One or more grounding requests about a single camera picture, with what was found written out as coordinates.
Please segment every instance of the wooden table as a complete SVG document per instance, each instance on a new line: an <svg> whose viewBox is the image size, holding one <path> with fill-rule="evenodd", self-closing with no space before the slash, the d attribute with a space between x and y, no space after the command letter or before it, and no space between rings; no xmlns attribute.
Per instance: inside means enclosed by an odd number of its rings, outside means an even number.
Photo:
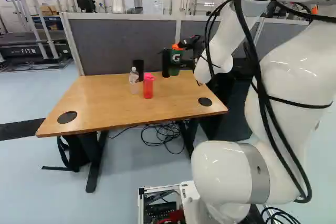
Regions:
<svg viewBox="0 0 336 224"><path fill-rule="evenodd" d="M143 98L142 86L139 94L131 94L129 74L81 76L37 130L37 137L76 135L81 138L84 148L91 152L88 156L96 160L91 165L87 192L93 192L96 188L107 130L114 127L177 121L191 156L198 126L198 120L195 118L227 112L227 108L207 86L199 86L196 83L190 70L180 71L178 76L170 78L163 78L161 72L153 74L156 80L152 99ZM212 105L201 105L199 98L210 99ZM75 111L77 117L65 124L58 123L58 118L69 111ZM183 119L190 119L187 127L182 122ZM92 141L96 136L96 133L92 132L96 131L102 131L101 137L99 141ZM92 152L98 152L99 158Z"/></svg>

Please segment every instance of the table leg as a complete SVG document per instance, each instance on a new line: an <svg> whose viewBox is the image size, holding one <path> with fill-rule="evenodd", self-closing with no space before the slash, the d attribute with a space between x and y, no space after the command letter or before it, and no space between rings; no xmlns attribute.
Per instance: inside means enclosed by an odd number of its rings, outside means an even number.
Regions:
<svg viewBox="0 0 336 224"><path fill-rule="evenodd" d="M188 123L184 123L183 121L177 121L177 124L181 131L184 146L188 151L189 158L191 158L191 155L193 154L194 151L194 140L199 124L199 119L197 118L190 119Z"/></svg>
<svg viewBox="0 0 336 224"><path fill-rule="evenodd" d="M89 159L92 162L90 166L88 181L86 184L87 193L93 193L96 190L100 172L100 163L108 133L109 133L108 131L102 131L100 133L98 141L96 132L78 135L85 152L87 153Z"/></svg>

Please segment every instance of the green bottle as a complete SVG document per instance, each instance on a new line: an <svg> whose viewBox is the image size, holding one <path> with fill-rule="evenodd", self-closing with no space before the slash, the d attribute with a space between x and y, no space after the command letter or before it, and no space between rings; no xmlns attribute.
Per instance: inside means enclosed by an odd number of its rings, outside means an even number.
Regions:
<svg viewBox="0 0 336 224"><path fill-rule="evenodd" d="M168 72L171 76L178 76L180 72L181 58L183 57L183 48L173 44L170 61L172 65L169 67Z"/></svg>

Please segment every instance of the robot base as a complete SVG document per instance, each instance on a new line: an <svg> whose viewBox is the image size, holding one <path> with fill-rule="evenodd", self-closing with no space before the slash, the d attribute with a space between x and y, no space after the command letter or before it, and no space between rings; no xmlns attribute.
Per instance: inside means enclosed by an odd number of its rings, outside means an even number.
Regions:
<svg viewBox="0 0 336 224"><path fill-rule="evenodd" d="M250 204L224 204L218 208L207 206L193 181L180 183L180 193L186 223L234 224L241 222L249 213Z"/></svg>

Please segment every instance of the gray floor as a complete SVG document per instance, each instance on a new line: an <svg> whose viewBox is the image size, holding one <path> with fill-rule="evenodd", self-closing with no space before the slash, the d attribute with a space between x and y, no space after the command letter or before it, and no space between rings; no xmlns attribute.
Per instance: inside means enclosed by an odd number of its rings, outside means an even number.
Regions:
<svg viewBox="0 0 336 224"><path fill-rule="evenodd" d="M45 117L76 79L74 65L64 70L0 74L0 123ZM336 105L323 117L307 150L307 172L313 187L309 204L288 204L302 224L336 223ZM0 142L0 220L5 224L133 224L137 221L137 189L191 179L185 153L172 155L147 147L141 127L109 140L102 176L94 194L85 192L88 167L78 174L40 170L62 166L55 138L27 137ZM152 132L145 137L155 139ZM199 130L197 141L204 138ZM177 151L181 141L170 146Z"/></svg>

